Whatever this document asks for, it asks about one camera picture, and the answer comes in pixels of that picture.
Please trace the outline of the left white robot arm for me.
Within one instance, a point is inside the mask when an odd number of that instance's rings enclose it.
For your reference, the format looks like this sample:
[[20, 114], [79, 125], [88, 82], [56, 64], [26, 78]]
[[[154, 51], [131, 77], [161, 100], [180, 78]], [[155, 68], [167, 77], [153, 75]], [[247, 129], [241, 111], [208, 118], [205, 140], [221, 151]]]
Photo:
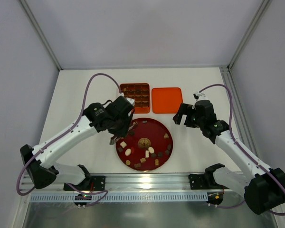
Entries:
[[34, 188], [43, 189], [58, 181], [65, 184], [64, 190], [88, 190], [92, 176], [84, 165], [62, 165], [57, 160], [99, 132], [108, 131], [114, 138], [126, 137], [134, 105], [134, 99], [122, 95], [107, 106], [92, 103], [83, 110], [78, 120], [50, 140], [33, 147], [28, 144], [22, 146], [20, 154]]

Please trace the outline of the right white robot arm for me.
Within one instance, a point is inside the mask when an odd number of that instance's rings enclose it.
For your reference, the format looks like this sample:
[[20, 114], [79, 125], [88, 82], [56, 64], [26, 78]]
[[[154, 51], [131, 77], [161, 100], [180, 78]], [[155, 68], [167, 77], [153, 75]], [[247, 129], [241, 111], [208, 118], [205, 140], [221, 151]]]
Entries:
[[280, 168], [272, 169], [262, 162], [238, 140], [230, 131], [229, 124], [217, 119], [213, 104], [204, 94], [199, 93], [194, 97], [194, 105], [180, 105], [173, 117], [174, 123], [180, 124], [185, 116], [186, 127], [199, 128], [242, 171], [239, 175], [223, 164], [212, 165], [205, 169], [209, 186], [222, 185], [233, 190], [258, 215], [285, 203], [285, 173]]

